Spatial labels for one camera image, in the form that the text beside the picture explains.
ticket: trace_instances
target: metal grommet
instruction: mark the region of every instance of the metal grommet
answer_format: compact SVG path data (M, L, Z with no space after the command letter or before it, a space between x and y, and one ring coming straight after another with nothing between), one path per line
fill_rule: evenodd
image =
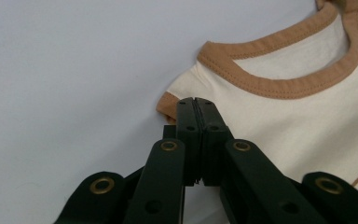
M92 182L89 190L94 194L105 194L112 190L114 186L115 181L109 176L104 176Z
M178 145L175 142L168 141L161 143L160 147L165 151L174 151L178 148Z
M344 191L344 188L340 184L328 177L322 176L315 179L315 184L320 189L332 194L340 194Z
M234 148L238 151L248 151L251 149L251 146L245 142L235 142L232 146L234 146Z

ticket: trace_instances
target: fabric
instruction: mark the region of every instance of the fabric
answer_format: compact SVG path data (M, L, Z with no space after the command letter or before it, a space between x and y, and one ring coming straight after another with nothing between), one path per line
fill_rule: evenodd
M174 122L186 97L214 102L235 138L256 143L284 175L324 171L358 188L358 0L242 44L207 42L161 96Z

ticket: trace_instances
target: neckline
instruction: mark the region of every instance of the neckline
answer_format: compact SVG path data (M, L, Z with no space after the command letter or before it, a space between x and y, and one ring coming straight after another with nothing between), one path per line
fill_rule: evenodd
M298 99L323 91L349 76L358 65L358 1L346 1L342 23L350 46L347 53L330 66L303 77L269 79L249 74L234 60L268 54L314 35L330 25L337 9L330 2L318 2L315 15L289 28L255 41L240 44L207 42L198 56L204 64L231 84L250 93L275 99Z

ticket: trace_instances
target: white backdrop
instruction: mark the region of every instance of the white backdrop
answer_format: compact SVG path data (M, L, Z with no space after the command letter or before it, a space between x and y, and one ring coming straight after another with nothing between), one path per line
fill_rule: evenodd
M52 223L94 173L129 175L162 136L159 96L202 44L245 42L312 0L0 1L0 223ZM227 223L218 189L184 223Z

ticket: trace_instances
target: cream garment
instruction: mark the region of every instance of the cream garment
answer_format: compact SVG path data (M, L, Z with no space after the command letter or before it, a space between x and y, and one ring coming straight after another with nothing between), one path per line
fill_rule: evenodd
M278 33L207 42L157 110L174 121L178 100L211 100L234 136L285 175L324 171L358 188L358 0L317 3L315 15Z

